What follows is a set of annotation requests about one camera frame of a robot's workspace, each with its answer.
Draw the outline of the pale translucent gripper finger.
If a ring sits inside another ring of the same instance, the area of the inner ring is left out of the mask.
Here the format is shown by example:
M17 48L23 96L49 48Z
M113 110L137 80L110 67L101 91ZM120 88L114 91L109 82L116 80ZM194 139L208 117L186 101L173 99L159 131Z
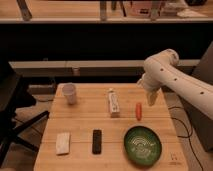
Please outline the pale translucent gripper finger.
M156 91L147 92L147 103L148 103L148 105L153 106L156 102L157 97L158 97L158 93Z

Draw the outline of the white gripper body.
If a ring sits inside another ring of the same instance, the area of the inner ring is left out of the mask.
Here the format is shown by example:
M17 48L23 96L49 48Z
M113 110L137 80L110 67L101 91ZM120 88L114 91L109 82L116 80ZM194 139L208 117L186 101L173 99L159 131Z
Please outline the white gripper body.
M147 73L144 73L141 76L141 78L137 81L137 84L149 93L157 92L161 87L161 83L149 76Z

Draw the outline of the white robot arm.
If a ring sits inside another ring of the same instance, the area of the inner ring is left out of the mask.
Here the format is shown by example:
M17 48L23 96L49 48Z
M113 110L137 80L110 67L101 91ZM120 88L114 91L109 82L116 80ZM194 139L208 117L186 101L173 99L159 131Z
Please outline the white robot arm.
M145 73L137 84L145 90L148 104L155 104L157 91L165 85L213 120L213 86L176 69L178 62L179 55L172 49L145 59Z

